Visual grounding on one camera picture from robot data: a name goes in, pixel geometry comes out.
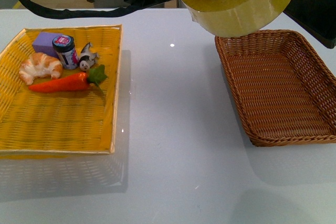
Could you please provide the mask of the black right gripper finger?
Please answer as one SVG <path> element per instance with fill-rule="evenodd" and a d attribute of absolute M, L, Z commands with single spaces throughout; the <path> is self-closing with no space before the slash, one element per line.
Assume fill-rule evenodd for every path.
<path fill-rule="evenodd" d="M 335 0 L 291 0 L 284 13 L 326 48 L 335 47 Z"/>

